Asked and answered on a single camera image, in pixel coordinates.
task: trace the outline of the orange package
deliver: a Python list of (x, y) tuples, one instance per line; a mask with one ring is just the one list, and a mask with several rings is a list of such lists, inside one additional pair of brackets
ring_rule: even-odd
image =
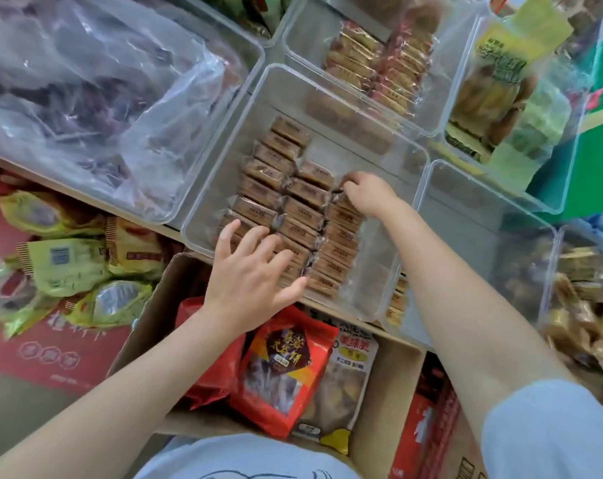
[[(191, 297), (180, 303), (175, 327), (182, 325), (204, 305), (204, 296)], [(208, 370), (184, 394), (192, 400), (191, 410), (217, 402), (230, 395), (238, 387), (238, 369), (242, 361), (242, 350), (246, 334), (235, 339)]]
[(285, 438), (319, 385), (339, 329), (288, 306), (262, 325), (240, 365), (229, 404)]

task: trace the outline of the clear plastic bag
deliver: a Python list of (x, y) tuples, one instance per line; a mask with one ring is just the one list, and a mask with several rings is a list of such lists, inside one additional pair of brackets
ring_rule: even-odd
[(166, 216), (247, 72), (202, 33), (133, 0), (0, 0), (0, 155)]

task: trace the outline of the hand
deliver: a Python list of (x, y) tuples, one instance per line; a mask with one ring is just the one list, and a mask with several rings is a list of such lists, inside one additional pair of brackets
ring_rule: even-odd
[(355, 171), (344, 178), (343, 188), (354, 207), (366, 217), (381, 220), (383, 209), (397, 200), (391, 185), (371, 173)]
[(282, 308), (299, 301), (306, 287), (306, 277), (289, 287), (277, 287), (293, 252), (287, 249), (273, 255), (281, 238), (270, 235), (263, 239), (268, 234), (266, 227), (250, 229), (231, 253), (231, 237), (239, 226), (240, 220), (234, 220), (220, 233), (202, 307), (236, 336), (254, 330)]

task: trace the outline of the shirt sleeve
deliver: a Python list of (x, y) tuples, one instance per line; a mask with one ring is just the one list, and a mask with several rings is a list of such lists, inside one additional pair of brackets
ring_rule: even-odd
[(490, 479), (603, 479), (603, 406), (575, 383), (533, 383), (488, 414), (481, 452)]

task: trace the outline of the floor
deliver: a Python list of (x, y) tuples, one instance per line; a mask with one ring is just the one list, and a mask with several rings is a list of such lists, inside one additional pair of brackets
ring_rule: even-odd
[[(0, 375), (0, 455), (75, 400), (74, 395)], [(126, 479), (164, 447), (166, 435), (153, 435)]]

